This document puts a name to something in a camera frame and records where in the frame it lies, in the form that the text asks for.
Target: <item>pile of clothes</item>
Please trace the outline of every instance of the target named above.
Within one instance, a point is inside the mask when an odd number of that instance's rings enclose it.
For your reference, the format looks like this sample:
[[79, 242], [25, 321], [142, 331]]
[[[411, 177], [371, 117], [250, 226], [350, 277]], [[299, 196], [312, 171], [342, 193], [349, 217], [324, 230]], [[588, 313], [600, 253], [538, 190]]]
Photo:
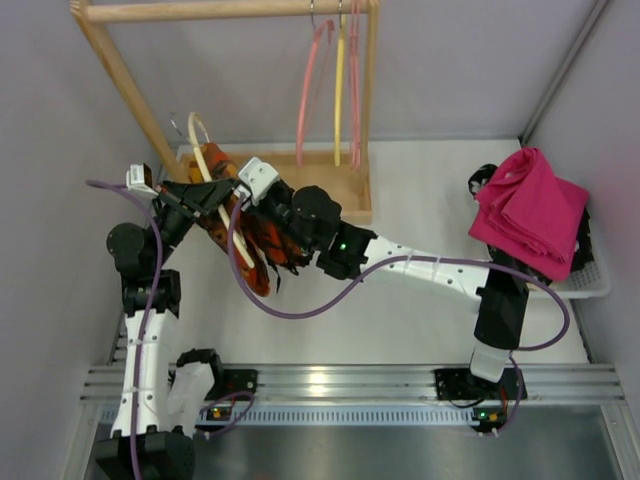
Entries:
[[589, 193], [558, 178], [537, 148], [523, 148], [499, 167], [484, 165], [468, 181], [480, 206], [469, 235], [503, 251], [546, 285], [593, 261]]

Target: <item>white basket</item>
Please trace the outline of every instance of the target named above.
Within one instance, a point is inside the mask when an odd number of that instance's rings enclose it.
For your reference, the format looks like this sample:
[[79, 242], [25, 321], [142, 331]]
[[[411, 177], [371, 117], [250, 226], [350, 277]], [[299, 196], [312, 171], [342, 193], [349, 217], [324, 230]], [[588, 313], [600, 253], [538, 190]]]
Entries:
[[[611, 291], [611, 280], [604, 262], [600, 242], [593, 228], [590, 230], [594, 261], [587, 263], [582, 270], [571, 273], [564, 282], [551, 284], [551, 288], [566, 300], [604, 297]], [[548, 298], [545, 292], [537, 289], [532, 289], [529, 296], [530, 298]]]

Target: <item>black and white patterned fabric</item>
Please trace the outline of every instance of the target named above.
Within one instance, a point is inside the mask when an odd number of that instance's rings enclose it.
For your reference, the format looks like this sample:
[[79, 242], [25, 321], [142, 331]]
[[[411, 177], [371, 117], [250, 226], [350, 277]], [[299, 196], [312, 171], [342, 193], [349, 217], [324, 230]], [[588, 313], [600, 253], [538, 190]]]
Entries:
[[[496, 172], [498, 167], [491, 163], [483, 165], [476, 172], [469, 177], [467, 181], [467, 186], [469, 188], [469, 193], [473, 195], [475, 198], [476, 194], [480, 191], [482, 187], [484, 187], [493, 174]], [[487, 245], [487, 249], [489, 250], [489, 256], [493, 259], [496, 256], [496, 253], [499, 251], [497, 248], [492, 247], [491, 245]], [[593, 247], [591, 245], [591, 229], [589, 228], [589, 213], [585, 208], [584, 213], [582, 214], [582, 219], [580, 220], [580, 226], [578, 227], [578, 236], [576, 238], [576, 250], [573, 255], [573, 261], [571, 262], [571, 271], [577, 272], [582, 270], [585, 265], [589, 262], [593, 261]], [[521, 262], [520, 260], [514, 258], [514, 263], [517, 266], [518, 270], [522, 273], [526, 273], [527, 275], [539, 280], [545, 285], [550, 285], [552, 280], [542, 273], [538, 272], [536, 269], [531, 268], [529, 265]]]

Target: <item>gray floor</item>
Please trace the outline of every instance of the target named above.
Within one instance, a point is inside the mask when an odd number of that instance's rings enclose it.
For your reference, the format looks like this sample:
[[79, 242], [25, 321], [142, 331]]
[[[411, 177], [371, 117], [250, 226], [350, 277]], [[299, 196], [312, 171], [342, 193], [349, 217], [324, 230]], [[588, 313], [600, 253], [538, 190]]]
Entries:
[[499, 439], [441, 427], [238, 428], [196, 438], [195, 480], [622, 478], [597, 408], [523, 408], [512, 427]]

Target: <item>white wall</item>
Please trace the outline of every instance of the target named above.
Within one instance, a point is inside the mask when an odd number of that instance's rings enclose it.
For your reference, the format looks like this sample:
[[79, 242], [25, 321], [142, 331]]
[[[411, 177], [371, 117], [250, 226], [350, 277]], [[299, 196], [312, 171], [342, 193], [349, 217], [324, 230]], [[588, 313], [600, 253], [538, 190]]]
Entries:
[[65, 1], [3, 2], [0, 65], [0, 478], [49, 479], [121, 310], [106, 235], [139, 219], [83, 181], [150, 151]]
[[616, 364], [640, 424], [639, 23], [639, 2], [613, 2], [532, 143], [591, 192], [613, 290], [580, 310], [596, 357]]
[[[382, 2], [372, 134], [519, 135], [592, 3]], [[219, 142], [293, 139], [309, 17], [125, 24], [112, 31], [159, 118], [172, 110], [185, 118], [197, 109]], [[328, 69], [309, 139], [332, 138], [334, 84]], [[164, 126], [176, 138], [168, 121]]]

